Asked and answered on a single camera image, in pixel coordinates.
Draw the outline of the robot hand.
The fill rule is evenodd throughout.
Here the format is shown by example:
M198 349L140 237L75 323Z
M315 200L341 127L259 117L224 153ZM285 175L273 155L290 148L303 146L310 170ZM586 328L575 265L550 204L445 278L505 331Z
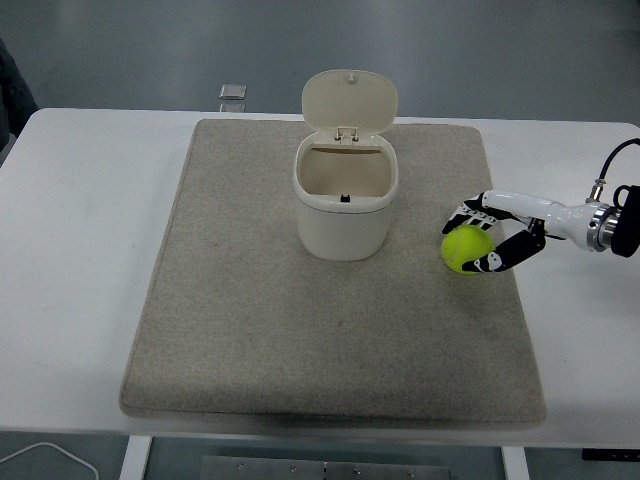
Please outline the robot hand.
M595 219L597 203L567 207L559 202L521 193L488 190L465 200L449 218L442 233L469 225L487 231L500 221L516 220L525 228L481 255L454 252L450 268L461 274L509 270L541 252L547 238L570 239L587 251L601 251Z

